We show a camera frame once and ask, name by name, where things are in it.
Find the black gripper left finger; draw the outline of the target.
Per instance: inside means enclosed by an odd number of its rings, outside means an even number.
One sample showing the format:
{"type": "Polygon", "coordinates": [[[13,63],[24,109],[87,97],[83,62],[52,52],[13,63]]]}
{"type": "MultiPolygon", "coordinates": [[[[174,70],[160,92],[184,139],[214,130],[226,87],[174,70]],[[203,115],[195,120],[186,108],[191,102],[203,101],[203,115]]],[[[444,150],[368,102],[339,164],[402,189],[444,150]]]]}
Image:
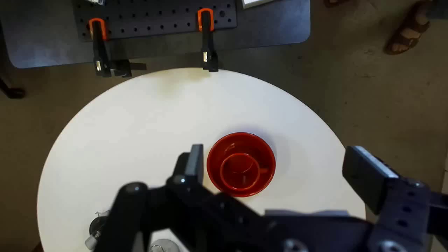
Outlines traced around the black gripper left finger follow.
{"type": "Polygon", "coordinates": [[[205,172],[203,146],[193,144],[188,153],[182,153],[175,164],[172,175],[167,179],[171,186],[202,186],[205,172]]]}

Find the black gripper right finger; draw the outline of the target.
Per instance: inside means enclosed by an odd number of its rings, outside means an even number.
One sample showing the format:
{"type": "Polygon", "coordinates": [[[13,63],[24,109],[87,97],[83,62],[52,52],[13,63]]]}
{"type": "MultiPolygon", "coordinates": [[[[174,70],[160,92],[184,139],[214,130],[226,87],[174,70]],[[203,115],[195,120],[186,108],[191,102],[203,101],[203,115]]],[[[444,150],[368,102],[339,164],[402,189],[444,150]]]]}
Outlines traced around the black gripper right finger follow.
{"type": "Polygon", "coordinates": [[[382,209],[388,183],[401,178],[381,158],[361,146],[346,148],[342,174],[357,196],[375,214],[382,209]]]}

